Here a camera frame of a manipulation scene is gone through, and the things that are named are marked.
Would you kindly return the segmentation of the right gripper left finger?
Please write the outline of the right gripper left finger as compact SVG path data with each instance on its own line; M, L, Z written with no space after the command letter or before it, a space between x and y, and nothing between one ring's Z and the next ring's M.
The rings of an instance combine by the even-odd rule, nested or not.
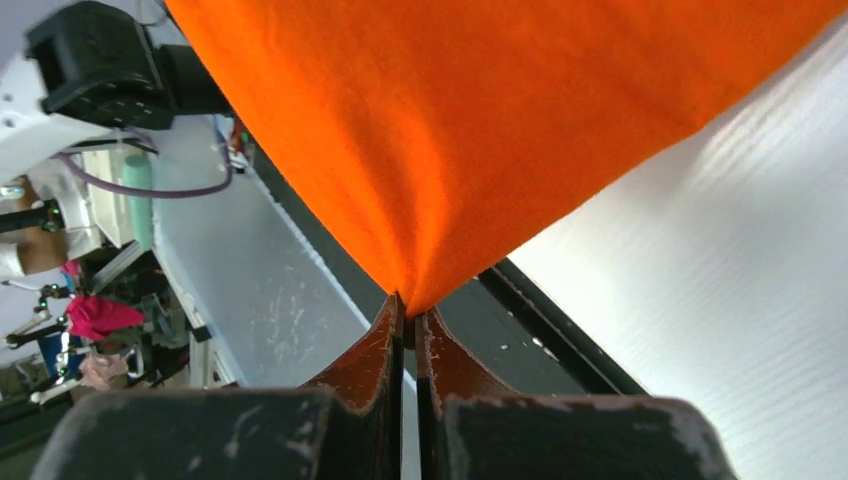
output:
M36 479L397 479L404 306L296 388L120 390L56 427Z

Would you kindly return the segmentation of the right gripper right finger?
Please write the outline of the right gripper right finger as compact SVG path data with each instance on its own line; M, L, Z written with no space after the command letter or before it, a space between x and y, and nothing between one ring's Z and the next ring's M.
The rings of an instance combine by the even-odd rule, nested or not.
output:
M484 366L437 310L416 320L425 479L733 479L691 404L644 395L527 395Z

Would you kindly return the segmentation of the orange t shirt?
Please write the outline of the orange t shirt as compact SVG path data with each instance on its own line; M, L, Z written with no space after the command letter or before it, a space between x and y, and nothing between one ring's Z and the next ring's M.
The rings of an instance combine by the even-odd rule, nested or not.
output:
M750 94L843 1L171 1L261 149L407 312Z

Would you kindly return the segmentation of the pink cloth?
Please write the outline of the pink cloth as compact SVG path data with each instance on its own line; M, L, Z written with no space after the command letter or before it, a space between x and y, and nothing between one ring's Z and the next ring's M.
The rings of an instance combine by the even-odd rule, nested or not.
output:
M99 296L75 296L66 309L71 335L100 341L111 333L140 326L144 315L133 308Z

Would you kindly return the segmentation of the mint green cylinder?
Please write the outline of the mint green cylinder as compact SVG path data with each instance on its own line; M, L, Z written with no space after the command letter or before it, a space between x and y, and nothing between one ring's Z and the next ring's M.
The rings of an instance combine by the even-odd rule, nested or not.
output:
M145 155L134 154L124 160L122 181L136 190L152 190L153 175ZM128 208L135 240L143 250L151 250L154 243L153 199L138 193L128 194Z

